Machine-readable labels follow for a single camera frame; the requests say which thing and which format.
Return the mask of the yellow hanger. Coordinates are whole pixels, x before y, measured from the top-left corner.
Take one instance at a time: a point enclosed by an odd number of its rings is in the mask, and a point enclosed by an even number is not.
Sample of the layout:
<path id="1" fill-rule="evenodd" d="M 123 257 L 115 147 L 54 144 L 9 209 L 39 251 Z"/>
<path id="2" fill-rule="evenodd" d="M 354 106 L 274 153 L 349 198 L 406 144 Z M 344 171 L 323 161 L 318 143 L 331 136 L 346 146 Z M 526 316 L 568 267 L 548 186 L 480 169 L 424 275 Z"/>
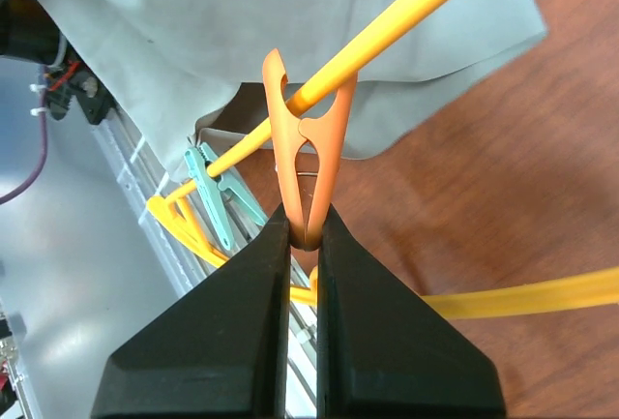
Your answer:
<path id="1" fill-rule="evenodd" d="M 272 50 L 262 66 L 267 118 L 218 155 L 208 175 L 233 169 L 271 142 L 292 244 L 308 251 L 321 246 L 358 72 L 447 1 L 395 0 L 290 97 L 283 94 L 282 59 Z M 187 249 L 221 267 L 225 255 L 206 238 L 188 202 L 192 192 L 197 188 L 190 178 L 169 195 L 151 196 L 147 210 Z"/>

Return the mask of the light blue clothespin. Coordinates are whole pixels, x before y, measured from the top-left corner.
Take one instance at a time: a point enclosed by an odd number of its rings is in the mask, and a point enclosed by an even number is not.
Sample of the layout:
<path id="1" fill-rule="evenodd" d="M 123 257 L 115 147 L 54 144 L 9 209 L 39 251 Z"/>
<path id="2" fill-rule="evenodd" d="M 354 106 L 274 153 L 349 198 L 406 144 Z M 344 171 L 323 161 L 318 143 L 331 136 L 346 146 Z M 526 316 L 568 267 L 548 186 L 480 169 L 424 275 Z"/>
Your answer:
<path id="1" fill-rule="evenodd" d="M 226 170 L 215 177 L 208 175 L 207 167 L 218 159 L 218 155 L 206 142 L 188 147 L 184 159 L 216 236 L 226 251 L 231 251 L 235 245 L 225 207 L 228 199 L 240 206 L 256 225 L 266 224 L 267 216 L 234 169 Z"/>

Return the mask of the grey underwear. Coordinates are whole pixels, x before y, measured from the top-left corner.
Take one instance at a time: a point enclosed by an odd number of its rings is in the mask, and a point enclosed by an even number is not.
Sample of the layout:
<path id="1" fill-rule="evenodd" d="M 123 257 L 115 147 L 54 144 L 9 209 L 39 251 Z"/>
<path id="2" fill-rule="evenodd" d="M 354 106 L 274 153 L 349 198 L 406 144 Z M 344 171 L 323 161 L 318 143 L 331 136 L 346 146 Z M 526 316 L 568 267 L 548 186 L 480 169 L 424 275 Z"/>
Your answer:
<path id="1" fill-rule="evenodd" d="M 222 146 L 267 114 L 232 108 L 277 49 L 299 88 L 394 0 L 38 0 L 174 180 L 198 121 Z M 539 43 L 535 0 L 449 0 L 359 74 L 343 155 L 374 157 Z"/>

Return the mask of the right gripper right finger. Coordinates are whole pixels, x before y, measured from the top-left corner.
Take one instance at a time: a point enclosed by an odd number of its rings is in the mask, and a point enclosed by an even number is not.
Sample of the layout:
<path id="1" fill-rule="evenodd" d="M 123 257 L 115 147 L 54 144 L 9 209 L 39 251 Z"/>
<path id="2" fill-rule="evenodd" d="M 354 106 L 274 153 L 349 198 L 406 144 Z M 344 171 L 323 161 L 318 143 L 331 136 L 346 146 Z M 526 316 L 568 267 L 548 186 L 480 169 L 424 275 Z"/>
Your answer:
<path id="1" fill-rule="evenodd" d="M 503 417 L 493 362 L 350 233 L 335 208 L 318 263 L 321 417 Z"/>

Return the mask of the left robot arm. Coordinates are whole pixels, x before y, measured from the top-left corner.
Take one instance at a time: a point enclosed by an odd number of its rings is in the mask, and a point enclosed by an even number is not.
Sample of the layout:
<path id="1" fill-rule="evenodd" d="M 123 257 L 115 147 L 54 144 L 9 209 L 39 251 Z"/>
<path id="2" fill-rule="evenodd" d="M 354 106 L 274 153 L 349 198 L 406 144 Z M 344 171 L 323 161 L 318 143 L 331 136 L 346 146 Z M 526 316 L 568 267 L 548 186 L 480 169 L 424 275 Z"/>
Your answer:
<path id="1" fill-rule="evenodd" d="M 1 55 L 41 67 L 42 103 L 57 121 L 77 102 L 99 125 L 116 101 L 38 0 L 1 0 Z"/>

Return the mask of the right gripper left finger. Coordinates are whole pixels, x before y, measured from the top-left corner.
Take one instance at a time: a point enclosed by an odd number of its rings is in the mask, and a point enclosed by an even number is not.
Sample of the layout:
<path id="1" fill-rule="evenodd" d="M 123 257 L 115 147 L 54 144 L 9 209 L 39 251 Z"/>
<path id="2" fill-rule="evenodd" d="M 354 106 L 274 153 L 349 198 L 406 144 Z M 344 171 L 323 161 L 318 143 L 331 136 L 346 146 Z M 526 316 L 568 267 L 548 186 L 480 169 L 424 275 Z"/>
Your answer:
<path id="1" fill-rule="evenodd" d="M 94 417 L 282 417 L 289 222 L 259 234 L 107 359 Z"/>

